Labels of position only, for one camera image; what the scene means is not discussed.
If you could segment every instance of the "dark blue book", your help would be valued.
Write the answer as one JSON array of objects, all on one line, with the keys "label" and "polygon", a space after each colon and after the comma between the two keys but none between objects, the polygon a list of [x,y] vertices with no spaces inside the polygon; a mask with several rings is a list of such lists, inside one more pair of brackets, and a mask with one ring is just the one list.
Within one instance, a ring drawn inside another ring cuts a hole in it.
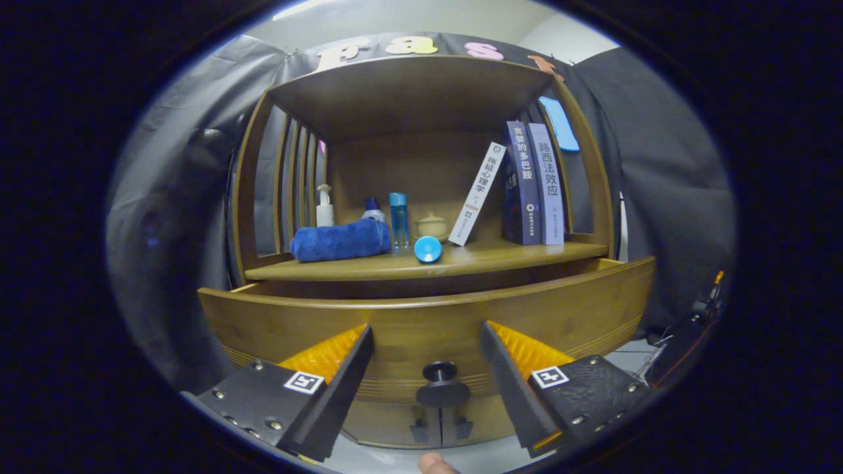
[{"label": "dark blue book", "polygon": [[504,140],[503,236],[521,245],[541,244],[539,179],[524,124],[508,121]]}]

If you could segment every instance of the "drawer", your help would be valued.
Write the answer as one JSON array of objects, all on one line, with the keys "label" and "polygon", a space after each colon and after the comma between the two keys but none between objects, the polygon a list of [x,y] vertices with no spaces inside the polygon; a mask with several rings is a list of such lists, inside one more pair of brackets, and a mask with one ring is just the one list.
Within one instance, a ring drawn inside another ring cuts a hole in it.
[{"label": "drawer", "polygon": [[600,259],[593,271],[511,288],[406,299],[307,299],[201,288],[207,320],[229,351],[280,362],[328,337],[368,323],[374,355],[358,401],[414,404],[422,368],[453,361],[473,396],[497,389],[481,352],[486,320],[534,337],[574,358],[627,342],[650,293],[655,260]]}]

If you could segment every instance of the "book spine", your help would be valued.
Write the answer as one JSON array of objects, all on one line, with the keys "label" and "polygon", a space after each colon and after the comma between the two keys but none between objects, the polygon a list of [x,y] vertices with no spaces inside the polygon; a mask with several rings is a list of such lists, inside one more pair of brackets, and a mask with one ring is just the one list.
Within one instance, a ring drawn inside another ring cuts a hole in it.
[{"label": "book spine", "polygon": [[472,185],[468,197],[465,198],[465,204],[459,210],[459,217],[454,222],[454,228],[448,237],[448,240],[456,245],[465,245],[465,241],[469,238],[471,228],[474,227],[477,214],[480,213],[483,202],[486,201],[489,186],[495,181],[497,169],[501,166],[505,152],[506,147],[500,143],[492,142],[489,145],[486,157],[480,165],[480,170],[477,171],[474,185]]},{"label": "book spine", "polygon": [[559,170],[556,167],[550,134],[541,123],[531,123],[527,128],[532,145],[535,169],[538,175],[542,209],[542,240],[545,245],[565,244],[565,208],[562,206],[562,193]]},{"label": "book spine", "polygon": [[535,173],[535,161],[530,151],[527,131],[520,121],[508,121],[512,138],[513,162],[518,174],[518,189],[521,197],[521,244],[541,244],[541,203],[539,201],[539,180]]}]

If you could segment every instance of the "blue towel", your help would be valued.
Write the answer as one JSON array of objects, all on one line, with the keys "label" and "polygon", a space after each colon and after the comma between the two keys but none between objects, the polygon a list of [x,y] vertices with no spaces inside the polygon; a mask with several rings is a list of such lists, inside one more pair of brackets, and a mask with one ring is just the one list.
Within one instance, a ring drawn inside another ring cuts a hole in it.
[{"label": "blue towel", "polygon": [[348,225],[304,227],[293,236],[290,252],[298,261],[345,260],[388,252],[389,228],[371,218]]}]

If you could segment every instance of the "blue bottle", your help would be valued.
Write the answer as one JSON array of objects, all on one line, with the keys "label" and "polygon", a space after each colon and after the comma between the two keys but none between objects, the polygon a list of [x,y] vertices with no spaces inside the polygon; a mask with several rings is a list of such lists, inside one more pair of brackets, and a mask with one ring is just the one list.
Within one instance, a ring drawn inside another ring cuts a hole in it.
[{"label": "blue bottle", "polygon": [[410,248],[410,226],[407,224],[407,195],[403,192],[389,194],[389,210],[392,211],[393,247],[396,250]]}]

